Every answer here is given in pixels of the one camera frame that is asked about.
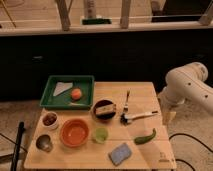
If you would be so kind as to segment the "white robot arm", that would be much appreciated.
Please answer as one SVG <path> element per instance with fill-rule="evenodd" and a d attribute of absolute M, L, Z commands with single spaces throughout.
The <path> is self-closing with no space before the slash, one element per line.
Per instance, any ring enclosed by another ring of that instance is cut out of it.
<path fill-rule="evenodd" d="M 191 100 L 213 115 L 213 87 L 205 84 L 207 67 L 200 62 L 192 62 L 170 70 L 166 76 L 166 86 L 158 94 L 162 112 L 162 122 L 168 125 L 176 113 L 172 109 Z"/>

